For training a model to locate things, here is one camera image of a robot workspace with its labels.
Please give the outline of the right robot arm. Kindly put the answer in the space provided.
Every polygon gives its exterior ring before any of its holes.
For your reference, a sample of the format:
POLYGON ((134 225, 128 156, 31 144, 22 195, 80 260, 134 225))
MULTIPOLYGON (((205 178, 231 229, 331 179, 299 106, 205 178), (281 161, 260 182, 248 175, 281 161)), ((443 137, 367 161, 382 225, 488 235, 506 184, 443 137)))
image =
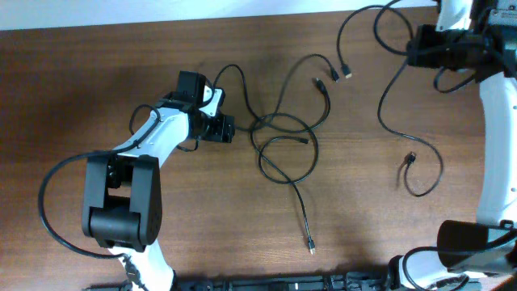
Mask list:
POLYGON ((405 65, 472 70, 485 120, 485 167, 474 222, 445 221, 433 247, 394 258, 388 289, 461 290, 516 271, 516 3, 439 1, 405 65))

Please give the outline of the black usb cable long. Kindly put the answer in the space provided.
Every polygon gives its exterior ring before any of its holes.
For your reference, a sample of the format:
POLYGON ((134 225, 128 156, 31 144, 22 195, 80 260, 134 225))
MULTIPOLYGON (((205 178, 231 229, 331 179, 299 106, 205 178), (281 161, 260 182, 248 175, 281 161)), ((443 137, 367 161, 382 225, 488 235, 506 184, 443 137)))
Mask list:
MULTIPOLYGON (((341 72, 342 72, 342 74, 343 74, 343 76, 345 78, 350 78, 353 75, 353 73, 351 72, 350 66, 345 62, 345 59, 344 59, 344 56, 343 56, 343 52, 342 52, 342 49, 341 49, 341 39, 342 39, 342 36, 343 36, 344 28, 348 25, 348 23, 356 15, 358 15, 358 14, 364 12, 364 11, 379 9, 380 11, 377 13, 376 16, 380 18, 386 11, 390 11, 390 12, 394 13, 397 17, 399 17, 404 22, 404 24, 406 25, 406 28, 408 29, 410 38, 414 37, 414 32, 413 32, 412 25, 410 24, 409 20, 400 11, 398 11, 397 9, 392 8, 392 5, 394 3, 395 3, 395 1, 391 1, 388 4, 384 4, 384 5, 381 5, 381 4, 366 5, 366 6, 360 7, 359 9, 351 12, 343 20, 342 24, 340 25, 340 27, 338 29, 338 35, 337 35, 337 38, 336 38, 336 52, 337 52, 337 55, 338 55, 338 61, 339 61, 339 64, 340 64, 341 72)), ((383 105, 384 105, 385 99, 386 99, 390 89, 393 87, 395 82, 401 77, 402 73, 404 72, 404 70, 406 69, 407 66, 408 66, 408 61, 404 60, 402 62, 402 64, 401 64, 400 68, 397 70, 397 72, 392 77, 392 79, 390 80, 390 82, 386 86, 385 90, 383 91, 383 93, 382 93, 382 95, 381 95, 381 97, 379 99, 378 105, 377 105, 376 118, 377 118, 380 126, 382 127, 382 129, 384 129, 386 132, 391 133, 392 135, 394 135, 396 137, 401 137, 401 138, 404 138, 404 139, 406 139, 408 141, 413 141, 413 142, 416 142, 416 143, 420 144, 421 146, 427 147, 429 150, 431 150, 434 153, 435 157, 437 158, 438 163, 439 163, 438 175, 437 175, 435 181, 431 184, 431 186, 428 189, 424 190, 423 192, 416 192, 410 186, 410 183, 408 181, 409 171, 410 171, 411 166, 414 164, 414 162, 415 162, 415 160, 417 158, 417 154, 415 152, 413 152, 413 151, 410 151, 406 155, 405 160, 402 163, 403 170, 398 175, 398 177, 402 178, 404 188, 406 189, 406 191, 411 196, 417 197, 417 198, 421 198, 421 197, 424 197, 424 196, 430 194, 431 192, 433 192, 437 188, 439 183, 441 182, 441 179, 443 178, 443 173, 444 173, 443 157, 442 157, 441 153, 438 151, 438 149, 434 145, 432 145, 430 142, 422 139, 421 137, 416 137, 414 135, 410 135, 408 133, 399 132, 399 131, 397 131, 395 129, 390 128, 385 123, 385 121, 383 120, 383 117, 382 117, 382 109, 383 109, 383 105)))

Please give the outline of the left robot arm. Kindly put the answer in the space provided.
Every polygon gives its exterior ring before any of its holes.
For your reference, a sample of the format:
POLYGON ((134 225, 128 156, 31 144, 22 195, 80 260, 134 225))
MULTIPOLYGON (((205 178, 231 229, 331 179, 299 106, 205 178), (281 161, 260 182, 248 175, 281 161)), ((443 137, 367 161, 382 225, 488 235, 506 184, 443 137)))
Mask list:
POLYGON ((126 142, 88 156, 82 231, 121 263, 133 290, 174 286, 174 269, 158 241, 163 164, 187 139, 230 143, 234 134, 234 118, 213 107, 151 107, 126 142))

